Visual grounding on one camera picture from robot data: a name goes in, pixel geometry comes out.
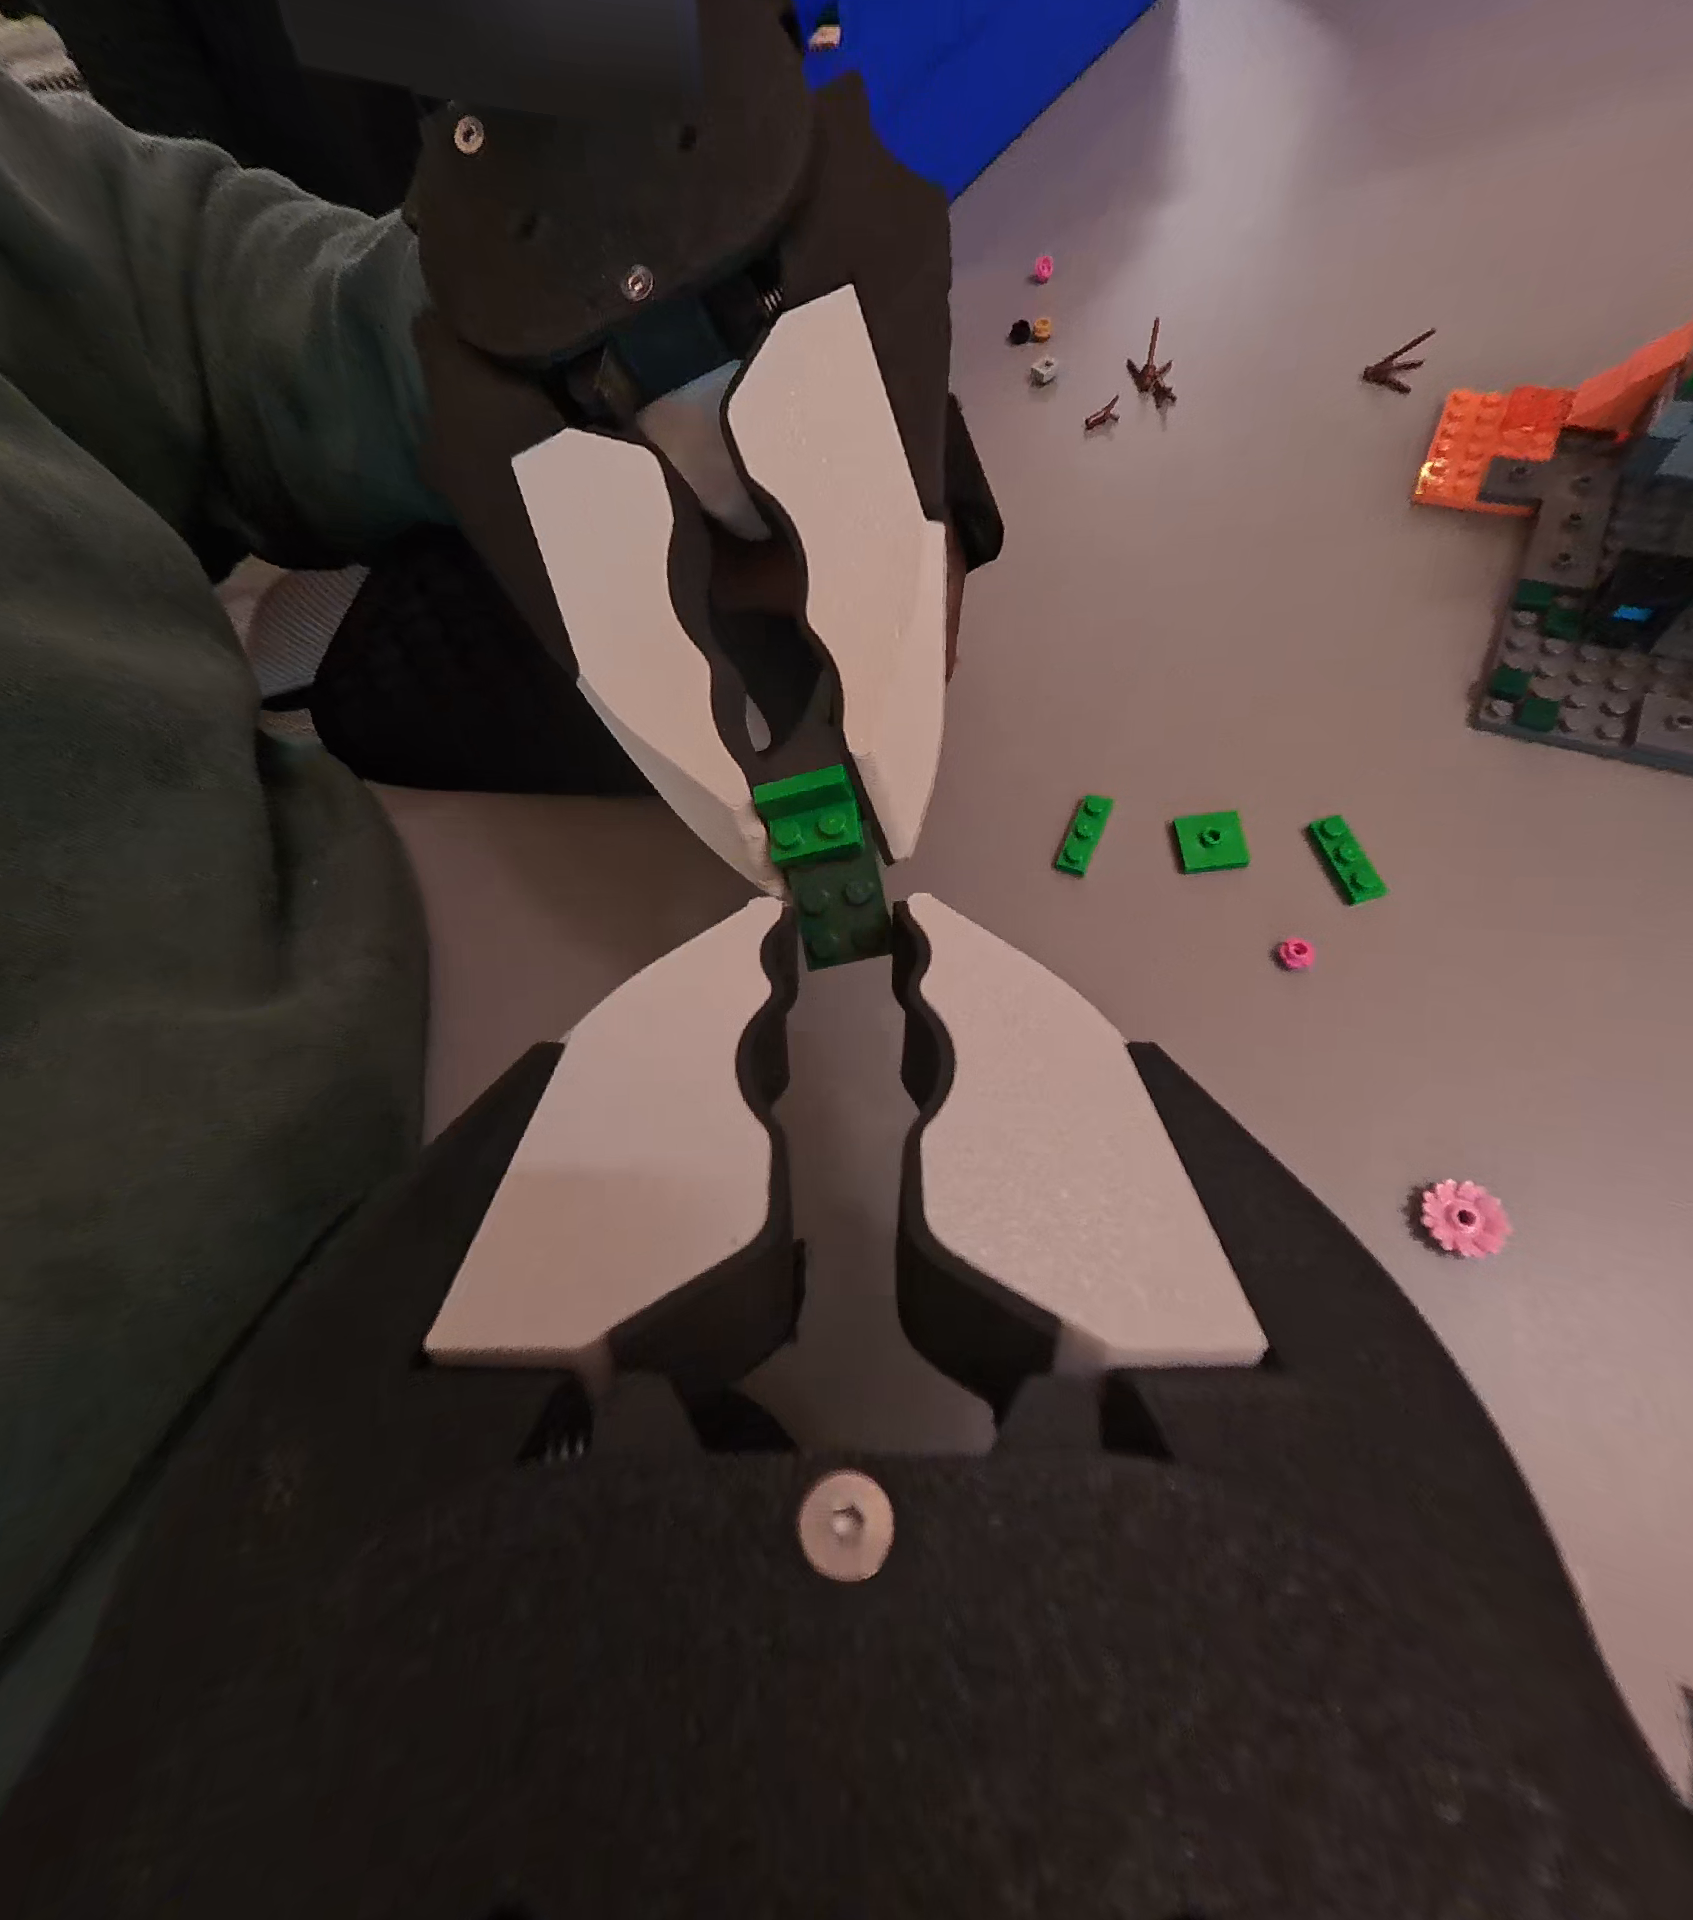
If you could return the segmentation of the grey toy brick building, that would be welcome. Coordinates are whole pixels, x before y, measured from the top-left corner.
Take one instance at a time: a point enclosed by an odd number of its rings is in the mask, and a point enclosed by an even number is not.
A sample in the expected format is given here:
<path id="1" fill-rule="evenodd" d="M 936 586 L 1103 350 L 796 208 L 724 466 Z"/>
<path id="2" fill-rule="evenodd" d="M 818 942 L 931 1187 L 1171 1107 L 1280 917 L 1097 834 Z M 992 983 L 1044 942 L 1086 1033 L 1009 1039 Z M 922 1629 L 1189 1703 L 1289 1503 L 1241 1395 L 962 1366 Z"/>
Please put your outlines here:
<path id="1" fill-rule="evenodd" d="M 1573 390 L 1452 392 L 1415 503 L 1531 522 L 1480 732 L 1693 776 L 1693 322 Z"/>

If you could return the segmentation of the blue plastic bin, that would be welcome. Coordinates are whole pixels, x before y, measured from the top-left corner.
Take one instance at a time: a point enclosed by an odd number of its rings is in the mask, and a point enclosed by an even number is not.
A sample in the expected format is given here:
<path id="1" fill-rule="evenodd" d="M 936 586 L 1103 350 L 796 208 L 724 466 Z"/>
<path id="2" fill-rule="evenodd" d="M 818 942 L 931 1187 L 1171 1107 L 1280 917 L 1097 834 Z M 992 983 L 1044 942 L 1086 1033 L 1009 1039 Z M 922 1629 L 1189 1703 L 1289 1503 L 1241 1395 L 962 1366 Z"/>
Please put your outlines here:
<path id="1" fill-rule="evenodd" d="M 962 195 L 1150 3 L 796 3 L 810 86 L 859 76 L 901 164 Z"/>

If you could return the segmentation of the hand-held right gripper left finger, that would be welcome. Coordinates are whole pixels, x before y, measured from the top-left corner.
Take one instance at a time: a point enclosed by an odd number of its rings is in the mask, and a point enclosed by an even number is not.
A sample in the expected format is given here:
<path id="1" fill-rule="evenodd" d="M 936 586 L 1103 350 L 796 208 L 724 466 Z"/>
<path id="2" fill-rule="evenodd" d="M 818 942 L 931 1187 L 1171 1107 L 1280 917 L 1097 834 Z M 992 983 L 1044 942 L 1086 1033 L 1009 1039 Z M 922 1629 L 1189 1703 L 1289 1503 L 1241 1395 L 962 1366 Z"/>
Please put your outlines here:
<path id="1" fill-rule="evenodd" d="M 567 1036 L 432 1321 L 439 1366 L 689 1395 L 785 1347 L 805 1300 L 775 1104 L 798 942 L 770 897 L 636 973 Z"/>

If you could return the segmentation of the large pink toy flower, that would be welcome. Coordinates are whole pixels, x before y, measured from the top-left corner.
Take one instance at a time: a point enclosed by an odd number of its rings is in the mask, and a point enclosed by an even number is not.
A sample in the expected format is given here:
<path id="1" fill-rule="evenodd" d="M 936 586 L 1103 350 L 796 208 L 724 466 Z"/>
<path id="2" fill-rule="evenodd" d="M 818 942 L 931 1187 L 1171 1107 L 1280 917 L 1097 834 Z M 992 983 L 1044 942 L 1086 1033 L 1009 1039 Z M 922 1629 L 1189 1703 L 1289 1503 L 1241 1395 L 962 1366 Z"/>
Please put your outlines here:
<path id="1" fill-rule="evenodd" d="M 1435 1250 L 1460 1261 L 1495 1258 L 1512 1239 L 1505 1204 L 1470 1178 L 1429 1183 L 1415 1203 L 1415 1224 Z"/>

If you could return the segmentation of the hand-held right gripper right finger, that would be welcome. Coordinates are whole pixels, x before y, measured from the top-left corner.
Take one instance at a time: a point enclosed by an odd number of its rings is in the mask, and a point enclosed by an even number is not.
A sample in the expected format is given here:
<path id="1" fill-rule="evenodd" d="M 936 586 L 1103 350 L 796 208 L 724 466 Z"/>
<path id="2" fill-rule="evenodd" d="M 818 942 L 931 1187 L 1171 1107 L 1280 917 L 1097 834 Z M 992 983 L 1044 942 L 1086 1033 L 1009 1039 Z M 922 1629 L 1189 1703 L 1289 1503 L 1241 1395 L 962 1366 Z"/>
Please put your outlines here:
<path id="1" fill-rule="evenodd" d="M 1269 1340 L 1118 1029 L 929 895 L 893 919 L 896 1304 L 1003 1418 L 1029 1380 L 1251 1371 Z"/>

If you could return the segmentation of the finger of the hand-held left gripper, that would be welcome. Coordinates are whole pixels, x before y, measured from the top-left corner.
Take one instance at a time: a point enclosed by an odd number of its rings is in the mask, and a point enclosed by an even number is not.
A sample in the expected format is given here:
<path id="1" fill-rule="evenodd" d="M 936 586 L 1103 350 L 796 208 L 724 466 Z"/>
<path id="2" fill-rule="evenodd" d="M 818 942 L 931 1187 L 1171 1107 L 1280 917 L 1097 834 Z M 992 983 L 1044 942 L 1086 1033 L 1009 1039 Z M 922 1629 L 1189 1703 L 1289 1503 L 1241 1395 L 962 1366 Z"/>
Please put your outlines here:
<path id="1" fill-rule="evenodd" d="M 666 465 L 639 442 L 567 429 L 518 452 L 512 471 L 584 701 L 711 853 L 751 886 L 783 891 L 715 725 L 712 664 L 674 605 Z"/>
<path id="2" fill-rule="evenodd" d="M 948 533 L 918 499 L 859 292 L 788 307 L 734 378 L 723 426 L 806 573 L 806 625 L 887 851 L 917 851 L 945 741 Z"/>

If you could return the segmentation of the person's left hand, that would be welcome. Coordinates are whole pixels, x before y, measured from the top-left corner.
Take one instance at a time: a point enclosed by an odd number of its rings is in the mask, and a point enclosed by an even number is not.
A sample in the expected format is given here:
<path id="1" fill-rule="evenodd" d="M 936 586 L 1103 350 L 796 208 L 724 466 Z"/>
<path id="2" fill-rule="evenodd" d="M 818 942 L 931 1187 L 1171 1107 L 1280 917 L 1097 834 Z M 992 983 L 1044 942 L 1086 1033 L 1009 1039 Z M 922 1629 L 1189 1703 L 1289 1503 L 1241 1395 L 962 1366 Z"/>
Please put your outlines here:
<path id="1" fill-rule="evenodd" d="M 962 407 L 947 400 L 947 681 L 954 677 L 962 599 L 968 577 L 998 560 L 1004 528 L 990 481 L 973 442 Z"/>

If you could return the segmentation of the grey desk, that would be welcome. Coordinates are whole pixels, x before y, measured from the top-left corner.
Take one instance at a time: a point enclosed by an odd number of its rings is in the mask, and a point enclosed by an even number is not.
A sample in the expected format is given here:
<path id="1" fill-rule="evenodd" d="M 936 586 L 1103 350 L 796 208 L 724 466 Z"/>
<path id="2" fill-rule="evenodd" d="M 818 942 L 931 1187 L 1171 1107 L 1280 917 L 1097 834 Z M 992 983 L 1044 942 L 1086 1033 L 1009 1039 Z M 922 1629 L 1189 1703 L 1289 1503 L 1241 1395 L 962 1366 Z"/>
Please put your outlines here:
<path id="1" fill-rule="evenodd" d="M 1166 412 L 1126 373 L 1155 317 Z M 1152 8 L 954 204 L 1004 548 L 898 880 L 1163 1044 L 1389 1266 L 1678 1782 L 1693 778 L 1470 729 L 1522 526 L 1411 491 L 1447 390 L 1580 382 L 1692 318 L 1693 3 Z M 1360 380 L 1427 328 L 1411 396 Z M 1086 795 L 1093 869 L 1052 873 Z M 1184 875 L 1170 823 L 1229 809 L 1250 869 Z M 1340 898 L 1327 815 L 1387 898 Z M 1442 1181 L 1505 1204 L 1499 1257 L 1422 1236 Z"/>

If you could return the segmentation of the person's green sweatshirt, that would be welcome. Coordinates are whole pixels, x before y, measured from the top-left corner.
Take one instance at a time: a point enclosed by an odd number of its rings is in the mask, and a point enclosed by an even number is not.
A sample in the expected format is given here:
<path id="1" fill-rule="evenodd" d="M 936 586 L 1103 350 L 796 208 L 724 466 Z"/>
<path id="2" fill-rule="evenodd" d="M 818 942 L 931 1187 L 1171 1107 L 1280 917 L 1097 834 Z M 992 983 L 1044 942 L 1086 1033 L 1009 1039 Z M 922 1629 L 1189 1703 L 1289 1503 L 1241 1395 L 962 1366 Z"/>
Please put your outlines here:
<path id="1" fill-rule="evenodd" d="M 0 530 L 0 1657 L 419 1134 L 401 842 L 129 499 Z"/>

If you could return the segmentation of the green toy bracket brick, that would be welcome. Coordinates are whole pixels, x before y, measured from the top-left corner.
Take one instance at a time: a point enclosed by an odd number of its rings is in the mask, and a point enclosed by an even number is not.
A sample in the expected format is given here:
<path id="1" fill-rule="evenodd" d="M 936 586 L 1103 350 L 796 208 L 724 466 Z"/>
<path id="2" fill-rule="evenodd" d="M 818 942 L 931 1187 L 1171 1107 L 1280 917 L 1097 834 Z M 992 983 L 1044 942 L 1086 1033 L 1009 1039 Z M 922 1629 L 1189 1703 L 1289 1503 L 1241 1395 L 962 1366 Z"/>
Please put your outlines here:
<path id="1" fill-rule="evenodd" d="M 853 859 L 865 851 L 854 776 L 842 763 L 753 787 L 768 862 L 778 870 Z"/>

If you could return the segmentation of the person's left forearm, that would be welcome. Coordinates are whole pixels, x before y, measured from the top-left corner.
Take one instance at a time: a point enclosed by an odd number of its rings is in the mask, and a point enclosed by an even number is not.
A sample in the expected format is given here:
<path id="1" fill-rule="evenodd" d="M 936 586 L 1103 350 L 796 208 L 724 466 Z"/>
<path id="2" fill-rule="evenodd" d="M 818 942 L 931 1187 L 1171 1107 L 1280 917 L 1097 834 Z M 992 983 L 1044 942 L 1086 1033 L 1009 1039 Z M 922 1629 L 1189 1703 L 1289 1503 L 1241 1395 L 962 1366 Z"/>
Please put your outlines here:
<path id="1" fill-rule="evenodd" d="M 424 309 L 395 211 L 0 68 L 0 420 L 205 565 L 343 565 L 453 524 L 422 460 Z"/>

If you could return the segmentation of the dark green toy plate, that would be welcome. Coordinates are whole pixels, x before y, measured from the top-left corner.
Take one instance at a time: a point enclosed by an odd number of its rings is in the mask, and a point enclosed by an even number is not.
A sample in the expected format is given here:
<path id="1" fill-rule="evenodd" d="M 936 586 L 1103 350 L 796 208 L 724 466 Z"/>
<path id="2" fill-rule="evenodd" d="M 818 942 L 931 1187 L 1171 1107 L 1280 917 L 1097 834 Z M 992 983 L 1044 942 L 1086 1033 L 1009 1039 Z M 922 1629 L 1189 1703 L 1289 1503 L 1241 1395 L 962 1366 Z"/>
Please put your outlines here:
<path id="1" fill-rule="evenodd" d="M 884 869 L 873 848 L 790 867 L 786 884 L 810 973 L 888 957 Z"/>

